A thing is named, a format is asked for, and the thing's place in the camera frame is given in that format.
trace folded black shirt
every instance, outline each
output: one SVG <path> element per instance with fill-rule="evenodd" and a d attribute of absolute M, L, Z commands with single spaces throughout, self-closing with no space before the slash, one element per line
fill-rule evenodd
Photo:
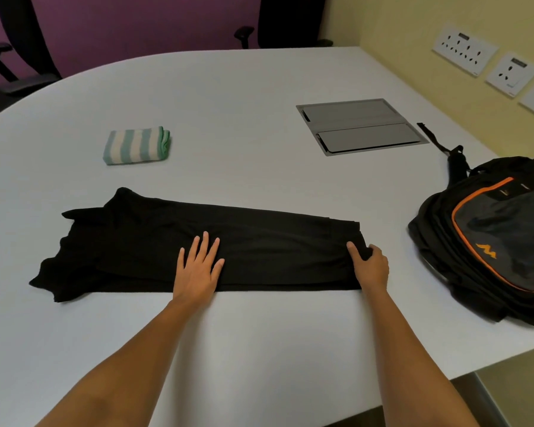
<path fill-rule="evenodd" d="M 60 251 L 30 285 L 57 302 L 89 292 L 172 292 L 181 247 L 207 230 L 225 258 L 217 291 L 360 289 L 346 242 L 371 256 L 358 222 L 280 211 L 187 204 L 121 187 L 101 208 L 73 219 Z"/>

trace striped towel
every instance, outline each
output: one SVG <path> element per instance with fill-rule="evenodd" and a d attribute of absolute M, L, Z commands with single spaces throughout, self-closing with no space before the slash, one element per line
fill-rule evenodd
<path fill-rule="evenodd" d="M 147 162 L 168 157 L 170 132 L 162 126 L 139 130 L 113 130 L 103 160 L 106 164 Z"/>

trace person's left hand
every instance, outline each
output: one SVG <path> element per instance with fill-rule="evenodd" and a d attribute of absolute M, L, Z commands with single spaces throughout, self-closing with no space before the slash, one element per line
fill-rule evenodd
<path fill-rule="evenodd" d="M 180 249 L 172 297 L 172 301 L 186 303 L 195 310 L 207 305 L 212 299 L 217 279 L 220 277 L 221 268 L 225 262 L 223 259 L 218 260 L 212 270 L 217 248 L 220 245 L 219 238 L 215 239 L 209 252 L 207 232 L 204 232 L 202 237 L 200 251 L 198 251 L 199 243 L 200 237 L 194 238 L 185 265 L 185 250 L 184 247 Z"/>

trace backpack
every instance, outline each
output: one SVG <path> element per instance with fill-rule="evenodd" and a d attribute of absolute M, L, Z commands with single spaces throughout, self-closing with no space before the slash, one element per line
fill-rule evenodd
<path fill-rule="evenodd" d="M 534 325 L 534 159 L 503 157 L 470 169 L 463 147 L 448 150 L 449 185 L 408 225 L 425 261 L 453 298 L 480 316 Z"/>

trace white table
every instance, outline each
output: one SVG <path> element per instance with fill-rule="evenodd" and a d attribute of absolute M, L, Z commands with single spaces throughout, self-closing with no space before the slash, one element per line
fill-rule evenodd
<path fill-rule="evenodd" d="M 56 304 L 28 286 L 68 209 L 120 186 L 144 196 L 360 222 L 390 258 L 390 292 L 453 378 L 534 348 L 534 328 L 454 301 L 406 233 L 442 190 L 432 144 L 326 157 L 296 105 L 385 98 L 471 165 L 494 154 L 358 48 L 185 52 L 86 71 L 0 114 L 0 427 L 36 423 L 170 294 Z M 107 167 L 112 129 L 164 125 L 165 162 Z M 219 293 L 186 329 L 151 425 L 322 426 L 380 404 L 368 311 L 356 291 Z"/>

